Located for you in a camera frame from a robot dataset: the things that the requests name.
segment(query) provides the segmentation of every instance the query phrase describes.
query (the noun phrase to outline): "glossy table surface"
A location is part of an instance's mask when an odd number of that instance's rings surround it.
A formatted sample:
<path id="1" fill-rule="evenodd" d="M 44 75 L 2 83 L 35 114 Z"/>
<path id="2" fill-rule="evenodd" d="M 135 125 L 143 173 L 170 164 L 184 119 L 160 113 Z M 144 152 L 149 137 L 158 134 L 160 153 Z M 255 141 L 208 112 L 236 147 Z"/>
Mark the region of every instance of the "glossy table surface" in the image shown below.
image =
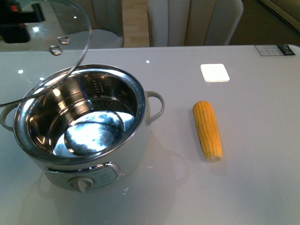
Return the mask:
<path id="1" fill-rule="evenodd" d="M 53 185 L 1 128 L 0 224 L 299 224 L 300 48 L 291 48 L 295 56 L 254 46 L 89 50 L 83 64 L 120 67 L 164 97 L 144 158 L 81 194 Z M 230 81 L 205 82 L 200 66 L 211 63 L 224 64 Z M 192 114 L 200 100 L 214 107 L 220 162 L 201 152 Z"/>

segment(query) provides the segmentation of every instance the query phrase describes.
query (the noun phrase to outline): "stainless steel inner pot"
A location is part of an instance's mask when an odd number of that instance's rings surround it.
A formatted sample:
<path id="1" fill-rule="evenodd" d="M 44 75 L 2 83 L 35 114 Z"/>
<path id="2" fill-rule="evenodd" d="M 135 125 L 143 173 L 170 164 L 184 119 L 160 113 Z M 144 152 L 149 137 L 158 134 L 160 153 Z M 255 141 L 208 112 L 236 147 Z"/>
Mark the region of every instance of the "stainless steel inner pot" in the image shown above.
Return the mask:
<path id="1" fill-rule="evenodd" d="M 38 93 L 68 68 L 30 90 Z M 162 103 L 150 116 L 148 97 Z M 107 65 L 82 65 L 46 94 L 18 105 L 13 130 L 22 149 L 45 170 L 48 179 L 66 189 L 84 191 L 105 186 L 137 166 L 147 148 L 148 125 L 164 111 L 162 97 L 144 91 L 128 72 Z"/>
<path id="2" fill-rule="evenodd" d="M 27 95 L 67 71 L 53 74 Z M 143 119 L 145 104 L 143 88 L 132 75 L 111 66 L 84 65 L 55 89 L 19 106 L 15 135 L 33 157 L 77 164 L 124 142 Z"/>

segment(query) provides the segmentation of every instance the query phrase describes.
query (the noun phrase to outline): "corn cob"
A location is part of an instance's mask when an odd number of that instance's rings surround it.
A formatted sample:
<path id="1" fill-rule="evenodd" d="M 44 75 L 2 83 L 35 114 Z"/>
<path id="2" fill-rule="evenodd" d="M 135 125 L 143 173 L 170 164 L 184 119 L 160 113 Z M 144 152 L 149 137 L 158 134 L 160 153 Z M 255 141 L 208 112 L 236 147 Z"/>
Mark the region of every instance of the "corn cob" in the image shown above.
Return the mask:
<path id="1" fill-rule="evenodd" d="M 222 146 L 217 120 L 209 102 L 200 101 L 193 106 L 195 125 L 205 158 L 217 162 L 222 158 Z"/>

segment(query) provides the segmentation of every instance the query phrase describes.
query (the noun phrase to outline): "white coaster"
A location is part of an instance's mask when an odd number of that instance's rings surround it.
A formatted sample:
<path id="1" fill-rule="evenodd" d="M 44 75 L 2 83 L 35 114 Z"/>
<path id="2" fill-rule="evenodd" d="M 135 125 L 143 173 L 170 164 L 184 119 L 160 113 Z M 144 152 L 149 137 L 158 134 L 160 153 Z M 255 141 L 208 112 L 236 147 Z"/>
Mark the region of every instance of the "white coaster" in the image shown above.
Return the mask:
<path id="1" fill-rule="evenodd" d="M 230 80 L 223 64 L 202 64 L 200 68 L 205 82 L 227 82 Z"/>

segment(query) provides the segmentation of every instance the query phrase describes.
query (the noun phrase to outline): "chair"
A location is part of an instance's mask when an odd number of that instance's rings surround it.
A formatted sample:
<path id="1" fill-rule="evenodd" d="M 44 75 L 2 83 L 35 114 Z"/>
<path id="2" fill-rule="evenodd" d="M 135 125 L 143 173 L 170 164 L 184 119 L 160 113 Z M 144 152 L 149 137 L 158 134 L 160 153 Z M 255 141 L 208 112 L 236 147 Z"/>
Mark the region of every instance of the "chair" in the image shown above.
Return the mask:
<path id="1" fill-rule="evenodd" d="M 121 0 L 74 0 L 74 2 L 89 15 L 92 25 L 90 49 L 124 46 Z"/>
<path id="2" fill-rule="evenodd" d="M 150 46 L 227 45 L 242 0 L 149 0 Z"/>

